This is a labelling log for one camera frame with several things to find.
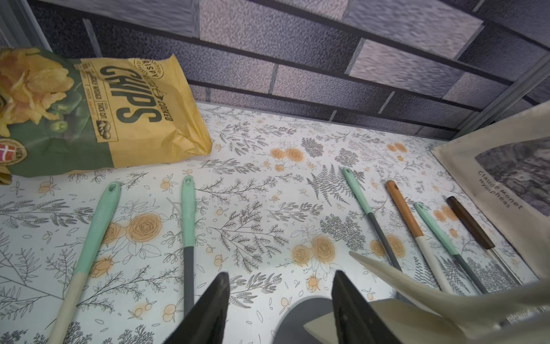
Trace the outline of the green handle cream utensil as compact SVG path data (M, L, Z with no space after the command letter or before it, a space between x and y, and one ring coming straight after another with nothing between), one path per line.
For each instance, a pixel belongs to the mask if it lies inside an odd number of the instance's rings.
M548 343L549 313L502 327L510 315L549 305L549 281L477 296L431 289L398 269L350 256L407 298L368 302L400 343ZM304 325L322 343L338 343L334 311Z

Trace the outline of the green handle grey turner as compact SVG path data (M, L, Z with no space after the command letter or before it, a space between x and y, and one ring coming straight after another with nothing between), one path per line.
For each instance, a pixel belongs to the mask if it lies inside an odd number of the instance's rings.
M488 294L488 290L485 288L480 279L476 276L475 272L469 267L464 258L458 253L454 244L449 237L443 232L440 226L436 223L435 219L428 213L428 210L420 203L415 202L414 207L419 213L423 221L426 223L431 232L438 238L440 243L447 249L449 255L455 259L455 261L461 266L466 275L470 278L472 283L482 294Z

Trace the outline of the wooden handle white spatula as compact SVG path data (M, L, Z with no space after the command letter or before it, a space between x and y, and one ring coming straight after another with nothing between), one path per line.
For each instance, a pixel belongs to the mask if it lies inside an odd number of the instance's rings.
M449 284L443 270L441 269L441 266L439 265L438 259L432 252L422 229L420 228L418 222L413 216L413 213L411 212L404 196L401 194L398 185L394 181L387 181L385 184L385 188L391 196L395 206L397 206L400 215L402 216L417 245L419 246L424 256L424 259L428 263L428 266L431 269L431 272L439 287L443 292L453 294L453 288Z

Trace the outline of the green handle grey spoon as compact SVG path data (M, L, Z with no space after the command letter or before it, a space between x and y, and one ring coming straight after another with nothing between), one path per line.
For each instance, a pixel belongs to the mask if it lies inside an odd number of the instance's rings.
M461 202L454 196L449 196L446 199L446 203L450 206L454 214L463 223L466 229L471 233L474 239L484 248L486 251L496 258L498 263L504 268L504 271L510 276L510 278L517 284L522 285L523 282L519 279L517 274L505 263L504 259L497 252L496 246L491 238L485 233L481 225L474 219L469 211L462 205Z

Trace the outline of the grey utensil rack stand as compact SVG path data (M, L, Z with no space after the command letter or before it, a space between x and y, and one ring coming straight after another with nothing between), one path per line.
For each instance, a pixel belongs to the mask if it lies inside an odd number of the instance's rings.
M280 322L274 344L321 344L322 342L308 333L306 323L318 319L333 311L330 298L312 297L299 301Z

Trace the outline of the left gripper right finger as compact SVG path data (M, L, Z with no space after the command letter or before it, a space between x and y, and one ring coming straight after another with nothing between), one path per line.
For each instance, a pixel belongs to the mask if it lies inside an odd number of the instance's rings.
M400 343L341 270L335 272L332 304L338 343Z

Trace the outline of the green handle dark utensil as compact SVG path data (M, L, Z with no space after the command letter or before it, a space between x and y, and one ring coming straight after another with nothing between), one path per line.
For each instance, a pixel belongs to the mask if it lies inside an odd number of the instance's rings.
M181 224L183 229L183 302L186 317L194 306L194 247L196 242L196 189L192 176L186 176L181 188Z

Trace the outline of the green handle cream scraper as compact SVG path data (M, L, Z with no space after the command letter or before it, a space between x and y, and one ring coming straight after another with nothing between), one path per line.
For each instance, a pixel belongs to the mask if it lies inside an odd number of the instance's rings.
M110 183L100 197L99 203L90 222L83 249L74 268L70 285L60 307L54 327L48 338L48 343L64 343L67 330L82 294L91 267L97 256L107 228L120 200L121 186L119 182Z

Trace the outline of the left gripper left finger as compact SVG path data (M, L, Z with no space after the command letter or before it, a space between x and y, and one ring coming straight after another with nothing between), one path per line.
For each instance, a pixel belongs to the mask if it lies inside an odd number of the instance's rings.
M229 296L229 274L220 272L185 316L182 323L166 338L164 343L222 343Z

